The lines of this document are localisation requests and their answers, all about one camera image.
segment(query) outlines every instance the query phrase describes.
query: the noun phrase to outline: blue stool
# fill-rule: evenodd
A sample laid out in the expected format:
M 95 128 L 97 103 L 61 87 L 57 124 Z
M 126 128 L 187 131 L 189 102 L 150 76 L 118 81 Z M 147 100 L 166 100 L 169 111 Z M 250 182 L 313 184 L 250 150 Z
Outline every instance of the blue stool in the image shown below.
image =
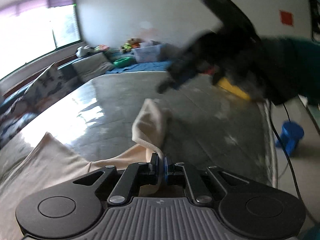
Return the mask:
M 299 140 L 304 136 L 303 128 L 295 122 L 284 122 L 282 125 L 282 133 L 280 139 L 287 151 L 287 154 L 290 156 L 291 153 L 296 148 Z M 281 148 L 279 141 L 276 142 L 276 147 Z

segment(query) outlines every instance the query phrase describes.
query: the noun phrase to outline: beige cloth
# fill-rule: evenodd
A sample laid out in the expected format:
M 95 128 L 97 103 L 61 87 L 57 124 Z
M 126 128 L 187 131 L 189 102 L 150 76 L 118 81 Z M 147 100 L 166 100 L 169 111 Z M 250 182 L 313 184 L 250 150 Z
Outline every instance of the beige cloth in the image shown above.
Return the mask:
M 146 99 L 132 125 L 132 140 L 137 144 L 115 158 L 88 162 L 46 133 L 36 148 L 0 185 L 0 240 L 23 237 L 15 219 L 15 209 L 27 195 L 94 171 L 107 164 L 118 170 L 135 162 L 149 162 L 164 139 L 169 112 Z

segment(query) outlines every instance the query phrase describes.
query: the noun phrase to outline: gray table surface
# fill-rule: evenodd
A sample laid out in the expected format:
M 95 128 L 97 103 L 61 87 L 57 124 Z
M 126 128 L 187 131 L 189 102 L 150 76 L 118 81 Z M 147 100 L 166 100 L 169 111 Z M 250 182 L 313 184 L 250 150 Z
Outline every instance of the gray table surface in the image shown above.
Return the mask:
M 108 159 L 133 146 L 131 127 L 145 98 L 172 111 L 162 147 L 172 160 L 199 169 L 215 164 L 270 184 L 270 146 L 264 110 L 211 86 L 201 75 L 179 91 L 155 91 L 164 72 L 97 77 L 40 114 L 0 151 L 0 182 L 45 132 L 88 161 Z

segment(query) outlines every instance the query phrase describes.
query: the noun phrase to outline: metal screw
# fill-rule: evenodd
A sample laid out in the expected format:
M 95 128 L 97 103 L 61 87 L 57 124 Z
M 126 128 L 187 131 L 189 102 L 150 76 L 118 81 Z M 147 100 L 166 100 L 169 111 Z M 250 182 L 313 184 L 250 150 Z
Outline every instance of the metal screw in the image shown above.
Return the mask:
M 199 196 L 196 198 L 196 201 L 201 204 L 208 204 L 211 202 L 211 200 L 212 200 L 212 198 L 209 196 Z
M 122 202 L 125 201 L 125 198 L 120 195 L 115 195 L 115 196 L 110 197 L 109 201 L 114 204 L 121 204 Z

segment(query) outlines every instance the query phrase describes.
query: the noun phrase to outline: ribbed gray panel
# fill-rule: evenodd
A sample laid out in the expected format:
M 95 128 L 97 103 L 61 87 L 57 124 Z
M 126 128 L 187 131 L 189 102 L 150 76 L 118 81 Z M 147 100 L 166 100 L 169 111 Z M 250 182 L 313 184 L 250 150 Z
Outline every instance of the ribbed gray panel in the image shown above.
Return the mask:
M 225 229 L 210 208 L 187 198 L 135 197 L 109 208 L 101 222 L 81 240 L 241 240 Z

